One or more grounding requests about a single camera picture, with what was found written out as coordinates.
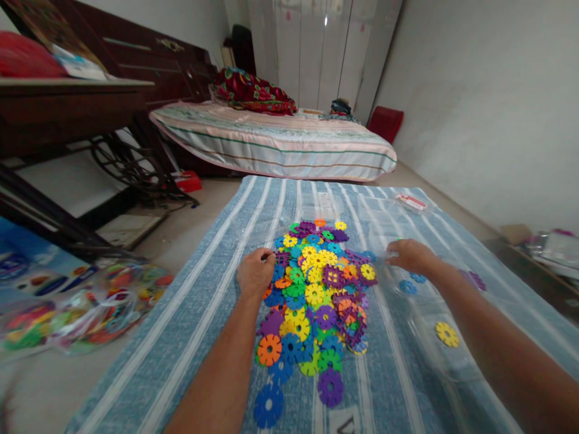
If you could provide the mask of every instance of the striped bedsheet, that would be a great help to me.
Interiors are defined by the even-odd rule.
[[[167,105],[150,119],[193,155],[235,171],[368,182],[396,167],[392,146],[353,122],[301,112],[270,116],[212,102]]]
[[[373,227],[398,231],[435,252],[449,250],[485,281],[494,303],[572,376],[579,379],[579,330],[500,264],[470,233],[439,208],[425,216],[395,214],[373,222],[358,208],[358,195],[389,197],[406,192],[425,201],[420,189],[384,189],[266,177],[246,177],[196,252],[118,360],[78,411],[68,432],[160,432],[229,317],[239,289],[236,268],[256,241],[272,246],[279,221],[299,221],[303,210],[329,197],[347,223],[354,250],[372,246]],[[262,223],[270,226],[267,237]],[[384,267],[384,274],[390,274]],[[273,432],[408,433],[508,432],[520,429],[483,380],[455,383],[429,368],[408,327],[408,301],[383,278],[368,292],[365,356],[348,351],[343,360],[344,399],[328,409],[317,397],[315,377],[294,373],[282,386],[283,414]],[[268,309],[262,306],[261,319]],[[243,432],[258,432],[253,403],[268,382],[253,365]]]

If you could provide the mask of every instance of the blue striped blanket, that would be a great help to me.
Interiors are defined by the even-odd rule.
[[[239,294],[235,273],[243,255],[257,244],[272,246],[280,222],[285,224],[288,217],[299,221],[304,210],[327,207],[327,199],[341,204],[331,212],[347,223],[346,245],[353,250],[371,249],[376,242],[371,234],[386,228],[424,242],[442,256],[450,252],[459,257],[484,280],[492,301],[579,379],[579,330],[460,224],[435,205],[427,215],[390,209],[394,205],[388,201],[381,202],[381,214],[358,207],[360,195],[384,199],[395,192],[432,203],[420,189],[246,177],[67,432],[161,431],[233,309]],[[383,275],[397,273],[388,268]],[[365,356],[346,352],[342,403],[335,409],[324,407],[317,396],[317,379],[294,373],[282,386],[283,414],[272,431],[520,432],[484,380],[453,382],[432,369],[408,326],[408,299],[393,291],[395,284],[384,277],[368,292],[369,349]],[[259,319],[267,311],[262,306]],[[259,431],[253,403],[267,382],[267,370],[254,364],[243,432]]]

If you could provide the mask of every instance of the white wall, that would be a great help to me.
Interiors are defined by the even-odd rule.
[[[229,21],[229,30],[233,29],[235,24],[241,24],[248,29],[252,28],[249,20],[248,0],[223,0],[225,10],[227,11],[227,20]]]
[[[84,3],[207,49],[223,65],[229,33],[223,0],[83,0]],[[0,10],[0,30],[16,31]],[[124,186],[103,172],[88,152],[51,160],[19,175],[74,216],[102,204]]]
[[[579,233],[579,2],[407,0],[376,105],[401,161],[497,228]]]

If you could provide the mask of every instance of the right hand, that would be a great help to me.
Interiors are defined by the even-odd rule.
[[[387,264],[399,266],[416,274],[427,275],[442,263],[432,250],[413,239],[393,241],[388,244],[386,250],[398,253],[397,257],[389,257],[386,260]]]
[[[271,283],[276,254],[268,248],[258,248],[246,255],[237,269],[241,295],[261,301]]]

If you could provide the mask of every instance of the wardrobe door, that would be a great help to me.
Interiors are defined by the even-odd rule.
[[[339,94],[340,76],[344,64],[344,49],[348,38],[352,0],[327,0],[324,17],[324,44],[321,56],[318,110],[328,112]]]
[[[278,86],[300,106],[301,0],[275,0]]]
[[[378,0],[354,0],[350,14],[350,27],[344,66],[340,79],[340,98],[346,98],[352,110],[356,106],[358,91],[362,84],[362,73],[368,43],[372,33],[372,22]]]
[[[401,5],[402,0],[381,0],[376,6],[372,19],[372,34],[364,60],[364,73],[354,107],[354,117],[358,118],[362,125],[368,123],[372,112]]]
[[[266,0],[249,0],[253,55],[257,76],[273,84],[277,77],[277,36],[274,5]]]
[[[321,58],[324,45],[326,3],[302,0],[300,32],[300,107],[317,109],[320,92]]]

